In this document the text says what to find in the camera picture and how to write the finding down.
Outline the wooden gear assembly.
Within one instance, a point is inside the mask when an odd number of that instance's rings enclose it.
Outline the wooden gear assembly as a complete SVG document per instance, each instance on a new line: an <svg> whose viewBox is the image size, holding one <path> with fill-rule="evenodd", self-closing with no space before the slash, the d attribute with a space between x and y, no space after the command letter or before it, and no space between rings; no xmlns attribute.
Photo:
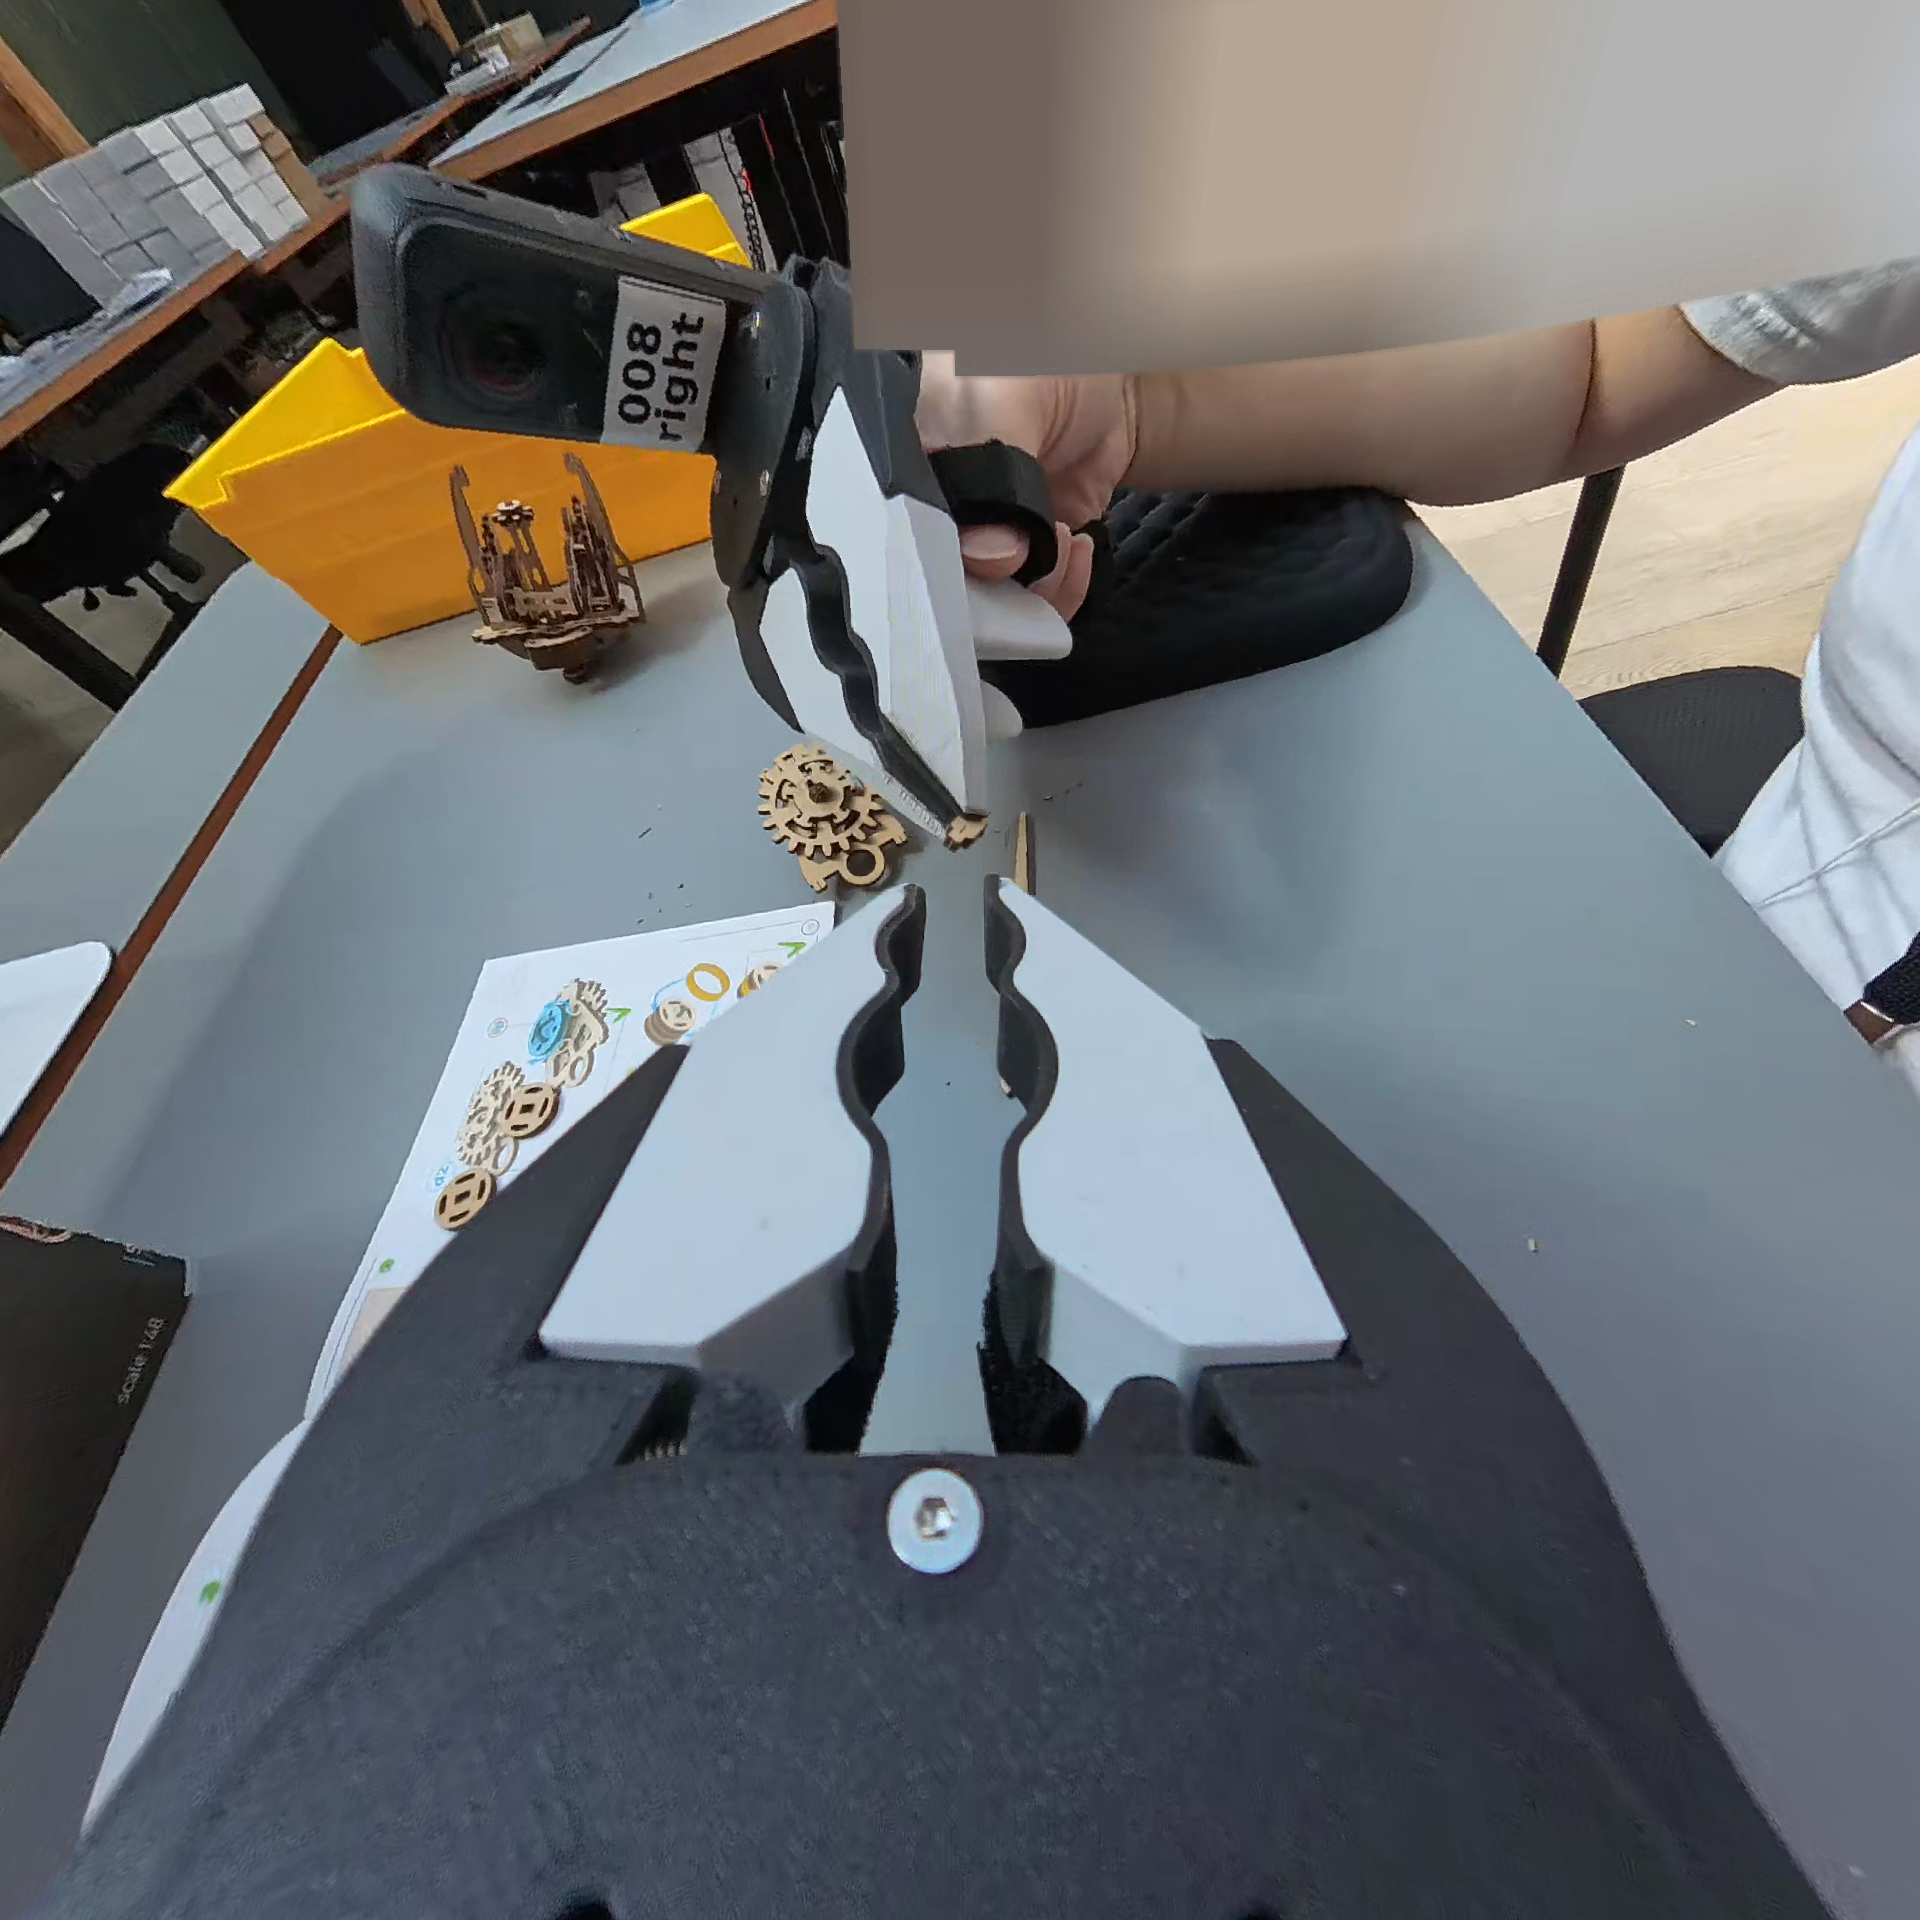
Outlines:
<svg viewBox="0 0 1920 1920"><path fill-rule="evenodd" d="M819 889L874 889L909 828L887 797L819 741L795 741L758 783L761 824Z"/></svg>

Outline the stack of white boxes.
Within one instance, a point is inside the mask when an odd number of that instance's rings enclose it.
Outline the stack of white boxes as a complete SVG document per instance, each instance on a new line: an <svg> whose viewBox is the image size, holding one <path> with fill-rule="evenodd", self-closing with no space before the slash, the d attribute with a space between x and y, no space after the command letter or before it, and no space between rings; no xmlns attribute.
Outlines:
<svg viewBox="0 0 1920 1920"><path fill-rule="evenodd" d="M36 240L90 302L130 281L191 288L257 261L337 208L254 81L106 136L3 185L3 223Z"/></svg>

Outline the partly built wooden model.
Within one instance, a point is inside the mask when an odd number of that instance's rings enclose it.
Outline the partly built wooden model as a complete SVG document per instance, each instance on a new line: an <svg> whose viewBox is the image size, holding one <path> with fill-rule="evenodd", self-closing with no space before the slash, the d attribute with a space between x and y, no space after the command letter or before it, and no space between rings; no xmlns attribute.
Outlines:
<svg viewBox="0 0 1920 1920"><path fill-rule="evenodd" d="M561 575L547 575L540 555L530 504L501 499L473 518L466 465L452 465L446 496L471 564L473 638L536 669L558 669L564 681L586 681L603 649L638 629L647 607L586 461L571 453L564 468L573 496L561 509Z"/></svg>

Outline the person's right forearm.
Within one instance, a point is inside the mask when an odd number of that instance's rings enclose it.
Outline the person's right forearm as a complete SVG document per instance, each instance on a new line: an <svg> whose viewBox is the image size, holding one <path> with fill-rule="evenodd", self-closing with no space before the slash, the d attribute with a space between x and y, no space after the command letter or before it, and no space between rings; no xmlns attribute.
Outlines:
<svg viewBox="0 0 1920 1920"><path fill-rule="evenodd" d="M1150 490L1370 485L1470 509L1619 468L1767 398L1681 310L1281 363L1131 374Z"/></svg>

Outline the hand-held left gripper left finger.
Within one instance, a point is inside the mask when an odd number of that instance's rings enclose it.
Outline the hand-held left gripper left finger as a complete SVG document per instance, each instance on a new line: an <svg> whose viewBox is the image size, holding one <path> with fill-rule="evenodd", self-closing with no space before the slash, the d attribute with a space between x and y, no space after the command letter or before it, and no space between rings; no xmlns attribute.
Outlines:
<svg viewBox="0 0 1920 1920"><path fill-rule="evenodd" d="M553 1355L750 1383L810 1449L859 1449L895 1336L878 1107L921 953L924 889L893 885L684 1049L544 1320Z"/></svg>

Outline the black office chair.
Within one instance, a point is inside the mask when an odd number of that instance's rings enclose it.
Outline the black office chair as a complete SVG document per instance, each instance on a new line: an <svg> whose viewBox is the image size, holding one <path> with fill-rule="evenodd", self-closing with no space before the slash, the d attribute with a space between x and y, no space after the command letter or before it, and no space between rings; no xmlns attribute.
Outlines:
<svg viewBox="0 0 1920 1920"><path fill-rule="evenodd" d="M1584 607L1625 468L1583 484L1542 617L1537 660L1558 676ZM1773 665L1716 665L1583 701L1674 822L1716 857L1803 739L1803 681Z"/></svg>

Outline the person's right hand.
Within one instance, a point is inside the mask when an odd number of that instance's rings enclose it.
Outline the person's right hand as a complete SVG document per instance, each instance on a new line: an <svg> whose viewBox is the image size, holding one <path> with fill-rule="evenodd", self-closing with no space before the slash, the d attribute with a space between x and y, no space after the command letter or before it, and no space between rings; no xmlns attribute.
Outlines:
<svg viewBox="0 0 1920 1920"><path fill-rule="evenodd" d="M1062 559L1036 582L1062 617L1079 617L1093 538L1136 461L1136 398L1121 374L1099 378L963 378L952 350L921 357L921 442L1013 442L1046 473Z"/></svg>

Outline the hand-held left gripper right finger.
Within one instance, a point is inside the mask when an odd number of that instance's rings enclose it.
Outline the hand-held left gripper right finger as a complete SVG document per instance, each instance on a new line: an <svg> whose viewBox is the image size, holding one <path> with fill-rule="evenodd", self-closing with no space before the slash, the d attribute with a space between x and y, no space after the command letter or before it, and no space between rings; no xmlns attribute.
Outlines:
<svg viewBox="0 0 1920 1920"><path fill-rule="evenodd" d="M1007 879L981 885L1000 1157L981 1395L994 1449L1079 1449L1131 1383L1320 1362L1349 1323L1223 1047Z"/></svg>

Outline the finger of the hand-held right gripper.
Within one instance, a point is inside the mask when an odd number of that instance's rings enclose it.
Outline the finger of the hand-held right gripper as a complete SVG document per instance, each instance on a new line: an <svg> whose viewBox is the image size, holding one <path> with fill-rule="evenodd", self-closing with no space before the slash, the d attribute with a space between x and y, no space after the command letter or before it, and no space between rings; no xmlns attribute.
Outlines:
<svg viewBox="0 0 1920 1920"><path fill-rule="evenodd" d="M887 490L847 389L831 397L810 465L810 536L847 582L878 736L914 754L895 783L952 822L985 815L985 707L961 536L943 504Z"/></svg>
<svg viewBox="0 0 1920 1920"><path fill-rule="evenodd" d="M883 768L878 748L852 719L845 676L811 649L810 595L795 568L770 585L730 591L730 617L750 688L802 741L859 771L918 824L969 822L954 802L929 797L929 789L918 793Z"/></svg>

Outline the black quilted cushion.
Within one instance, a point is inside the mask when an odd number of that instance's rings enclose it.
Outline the black quilted cushion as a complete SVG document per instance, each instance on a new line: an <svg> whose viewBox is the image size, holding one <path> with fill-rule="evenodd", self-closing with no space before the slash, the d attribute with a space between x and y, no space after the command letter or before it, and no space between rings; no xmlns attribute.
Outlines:
<svg viewBox="0 0 1920 1920"><path fill-rule="evenodd" d="M1029 731L1259 676L1377 635L1412 591L1412 512L1339 490L1118 490L1063 660L991 660Z"/></svg>

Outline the printed instruction booklet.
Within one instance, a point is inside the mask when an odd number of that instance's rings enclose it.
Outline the printed instruction booklet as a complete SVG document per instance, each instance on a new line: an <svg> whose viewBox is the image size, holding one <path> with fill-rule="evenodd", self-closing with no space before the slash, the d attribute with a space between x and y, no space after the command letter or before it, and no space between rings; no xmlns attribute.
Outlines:
<svg viewBox="0 0 1920 1920"><path fill-rule="evenodd" d="M795 905L482 966L400 1182L320 1340L304 1411L297 1431L254 1462L187 1553L114 1719L81 1826L106 1811L114 1787L175 1704L219 1621L254 1523L337 1383L423 1268L452 1241L452 1233L435 1223L438 1191L459 1169L489 1163L501 1196L514 1169L536 1163L623 1078L658 1049L692 1043L724 1006L758 996L781 966L831 940L831 923L831 905ZM508 1140L501 1124L523 1082L561 1086L561 1117L540 1140Z"/></svg>

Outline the black model kit box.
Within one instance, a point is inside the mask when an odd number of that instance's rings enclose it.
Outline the black model kit box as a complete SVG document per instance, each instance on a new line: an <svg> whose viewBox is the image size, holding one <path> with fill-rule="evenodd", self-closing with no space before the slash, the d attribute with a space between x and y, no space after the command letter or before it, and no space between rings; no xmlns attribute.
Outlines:
<svg viewBox="0 0 1920 1920"><path fill-rule="evenodd" d="M0 1712L9 1716L187 1317L177 1256L0 1221Z"/></svg>

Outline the yellow plastic bin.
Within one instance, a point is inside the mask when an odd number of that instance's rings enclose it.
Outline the yellow plastic bin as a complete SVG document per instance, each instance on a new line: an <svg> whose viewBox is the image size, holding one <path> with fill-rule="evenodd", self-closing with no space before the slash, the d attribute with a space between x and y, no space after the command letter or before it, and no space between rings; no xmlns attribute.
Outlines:
<svg viewBox="0 0 1920 1920"><path fill-rule="evenodd" d="M473 518L530 504L540 555L561 575L561 512L580 496L564 454L593 468L635 564L707 538L707 454L426 424L378 385L365 350L337 338L297 360L166 496L342 638L378 642L473 613L452 468L471 473Z"/></svg>

